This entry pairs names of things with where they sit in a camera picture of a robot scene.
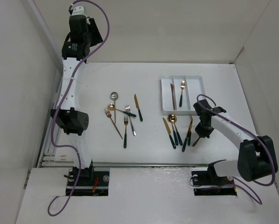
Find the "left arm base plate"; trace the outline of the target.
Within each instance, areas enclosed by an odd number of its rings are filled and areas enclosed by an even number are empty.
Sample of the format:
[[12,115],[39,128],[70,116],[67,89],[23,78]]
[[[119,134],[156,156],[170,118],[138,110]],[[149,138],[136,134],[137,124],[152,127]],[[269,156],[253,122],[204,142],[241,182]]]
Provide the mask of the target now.
[[81,170],[72,196],[108,196],[110,171],[94,167]]

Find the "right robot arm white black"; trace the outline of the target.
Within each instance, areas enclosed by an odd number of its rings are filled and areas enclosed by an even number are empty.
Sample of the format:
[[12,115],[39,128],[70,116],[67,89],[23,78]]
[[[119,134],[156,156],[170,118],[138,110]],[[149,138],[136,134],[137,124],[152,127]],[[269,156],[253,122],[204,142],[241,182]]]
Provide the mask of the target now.
[[[258,136],[233,121],[225,109],[220,106],[211,107],[206,99],[197,100],[194,109],[200,119],[195,128],[199,138],[209,138],[214,130],[223,134],[238,149],[236,160],[220,160],[208,165],[207,180],[216,184],[223,177],[240,176],[247,182],[261,186],[271,186],[275,182],[278,164],[273,140],[265,135]],[[265,184],[258,179],[270,176]]]

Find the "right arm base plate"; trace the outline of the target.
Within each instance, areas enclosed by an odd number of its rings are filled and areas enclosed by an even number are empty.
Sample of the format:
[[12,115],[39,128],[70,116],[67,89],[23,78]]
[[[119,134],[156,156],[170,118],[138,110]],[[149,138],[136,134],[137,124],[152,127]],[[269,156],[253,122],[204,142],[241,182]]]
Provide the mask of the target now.
[[192,170],[190,184],[195,196],[237,196],[234,181],[225,177],[211,175],[207,170]]

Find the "rose gold knife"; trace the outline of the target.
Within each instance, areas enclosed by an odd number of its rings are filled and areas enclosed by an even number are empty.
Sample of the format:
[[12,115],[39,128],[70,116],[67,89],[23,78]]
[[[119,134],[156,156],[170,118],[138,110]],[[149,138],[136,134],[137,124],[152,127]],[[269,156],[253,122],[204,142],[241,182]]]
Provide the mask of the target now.
[[172,94],[173,110],[176,111],[177,107],[176,107],[175,94],[174,94],[174,85],[170,84],[170,88],[171,88],[171,94]]

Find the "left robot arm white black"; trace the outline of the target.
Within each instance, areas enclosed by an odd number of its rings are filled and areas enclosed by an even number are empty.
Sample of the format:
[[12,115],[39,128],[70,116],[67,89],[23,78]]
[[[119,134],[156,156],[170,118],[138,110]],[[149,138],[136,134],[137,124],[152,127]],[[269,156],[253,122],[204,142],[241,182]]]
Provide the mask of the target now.
[[89,125],[89,115],[80,110],[79,92],[90,47],[103,42],[95,20],[84,14],[72,15],[69,18],[70,32],[63,47],[63,77],[61,94],[57,108],[50,115],[56,125],[68,136],[72,148],[77,154],[70,176],[79,179],[82,184],[93,183],[92,158],[87,148],[84,132]]

